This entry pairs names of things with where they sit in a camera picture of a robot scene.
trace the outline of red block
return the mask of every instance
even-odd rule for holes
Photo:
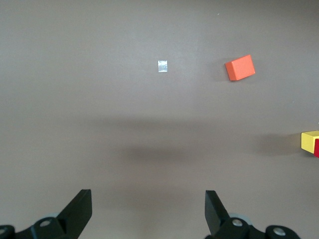
[[[255,74],[255,67],[251,55],[227,62],[225,66],[231,81],[238,81]]]
[[[319,138],[315,140],[315,152],[314,155],[319,158]]]

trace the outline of orange block's top face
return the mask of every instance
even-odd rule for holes
[[[231,81],[238,81],[255,74],[255,67],[251,55],[227,62],[225,66]]]

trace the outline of white square sticker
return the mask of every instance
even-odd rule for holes
[[[167,72],[167,61],[159,61],[159,72]]]

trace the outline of screw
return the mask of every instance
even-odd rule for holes
[[[40,227],[45,227],[47,225],[49,225],[51,222],[49,220],[43,221],[42,223],[40,223]]]
[[[281,228],[274,228],[273,231],[274,231],[275,234],[277,234],[279,236],[285,236],[286,235],[285,231],[282,230]]]
[[[2,235],[3,233],[5,233],[6,228],[0,229],[0,235]]]
[[[242,223],[241,220],[239,220],[239,219],[234,219],[234,220],[233,220],[233,225],[234,225],[234,226],[237,226],[237,227],[242,227],[242,226],[243,226],[243,223]]]

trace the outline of yellow block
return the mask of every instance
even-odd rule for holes
[[[301,148],[310,153],[314,153],[316,138],[319,138],[318,130],[301,133]]]

